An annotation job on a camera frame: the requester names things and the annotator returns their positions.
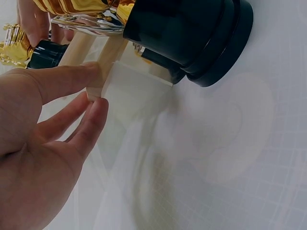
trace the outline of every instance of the finger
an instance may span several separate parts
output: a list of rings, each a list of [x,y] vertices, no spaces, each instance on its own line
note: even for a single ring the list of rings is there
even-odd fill
[[[48,40],[49,34],[49,16],[47,12],[41,11],[38,7],[35,8],[35,16],[40,31],[40,39]]]
[[[106,124],[107,112],[108,101],[103,98],[97,99],[82,127],[71,141],[69,141],[69,144],[76,148],[83,160],[87,158],[88,154],[95,146]]]
[[[10,74],[20,74],[33,82],[47,104],[57,98],[71,95],[84,89],[99,76],[99,66],[90,62],[84,66],[62,66],[51,69],[14,69]]]
[[[35,47],[40,41],[35,9],[37,6],[32,0],[18,0],[18,9],[21,28],[26,33],[31,46]]]
[[[87,106],[87,109],[85,111],[85,114],[84,116],[82,117],[81,119],[81,122],[80,124],[78,125],[78,127],[73,131],[73,133],[65,140],[65,142],[70,142],[71,139],[79,132],[79,130],[81,129],[81,127],[83,126],[84,124],[84,121],[86,121],[86,119],[88,118],[89,114],[90,114],[90,111],[92,109],[92,106],[93,106],[93,103],[90,103],[88,106]]]
[[[51,41],[60,44],[64,38],[64,32],[57,24],[51,26]]]
[[[59,139],[84,113],[89,103],[86,93],[82,92],[60,112],[47,121],[39,123],[36,128],[37,134],[45,142]]]
[[[64,30],[65,38],[67,41],[71,42],[74,37],[74,31],[73,30]]]

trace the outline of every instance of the white background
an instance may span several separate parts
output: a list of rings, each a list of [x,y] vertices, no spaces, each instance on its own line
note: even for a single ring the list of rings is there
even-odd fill
[[[210,88],[116,65],[107,127],[48,229],[307,229],[307,1],[249,2],[250,41]]]

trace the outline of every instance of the hand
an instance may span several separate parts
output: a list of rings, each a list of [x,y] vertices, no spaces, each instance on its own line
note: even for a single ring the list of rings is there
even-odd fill
[[[90,63],[0,76],[0,229],[41,230],[64,206],[105,125],[108,102],[90,103],[81,93],[49,120],[37,121],[42,105],[80,91],[98,74]],[[72,135],[56,141],[83,112]]]
[[[48,12],[41,11],[33,0],[17,0],[17,23],[21,25],[31,46],[35,47],[41,40],[48,39],[50,27]],[[73,31],[63,30],[58,25],[52,24],[51,41],[61,43],[64,36],[71,41]]]

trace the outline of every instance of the gold figurine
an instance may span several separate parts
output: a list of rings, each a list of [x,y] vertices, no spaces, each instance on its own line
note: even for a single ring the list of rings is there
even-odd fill
[[[81,15],[99,18],[100,13],[109,9],[115,9],[117,18],[126,24],[135,0],[34,0],[36,5],[46,12],[57,16]],[[61,18],[55,19],[55,23],[60,23]]]
[[[18,24],[5,24],[3,29],[7,32],[5,40],[0,42],[0,62],[3,65],[25,68],[25,62],[34,51],[27,36]]]

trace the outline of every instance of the gold trophy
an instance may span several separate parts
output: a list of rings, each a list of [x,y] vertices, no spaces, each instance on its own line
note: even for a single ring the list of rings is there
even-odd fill
[[[33,54],[34,49],[30,46],[20,25],[6,24],[3,27],[7,31],[5,40],[0,42],[0,61],[3,65],[26,67],[26,61]]]

